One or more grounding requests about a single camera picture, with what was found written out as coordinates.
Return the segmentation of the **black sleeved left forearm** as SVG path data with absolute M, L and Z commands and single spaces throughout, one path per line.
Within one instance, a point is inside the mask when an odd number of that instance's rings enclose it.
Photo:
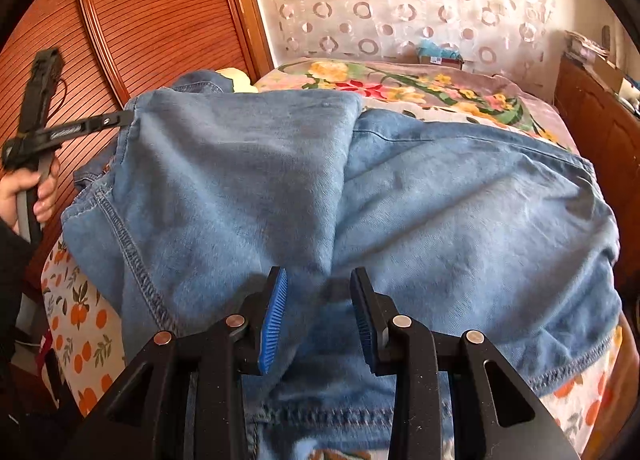
M 14 422 L 21 413 L 20 397 L 12 379 L 15 324 L 20 312 L 25 269 L 34 248 L 1 222 L 1 422 Z

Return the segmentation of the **person left hand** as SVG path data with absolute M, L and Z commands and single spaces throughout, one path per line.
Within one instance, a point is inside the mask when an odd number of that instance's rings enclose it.
M 36 220 L 40 224 L 47 224 L 55 211 L 58 198 L 58 174 L 60 162 L 55 157 L 49 167 L 47 178 L 41 178 L 37 172 L 27 168 L 8 172 L 1 178 L 1 219 L 17 234 L 20 234 L 20 209 L 26 199 L 26 193 L 37 189 L 37 200 L 32 208 Z

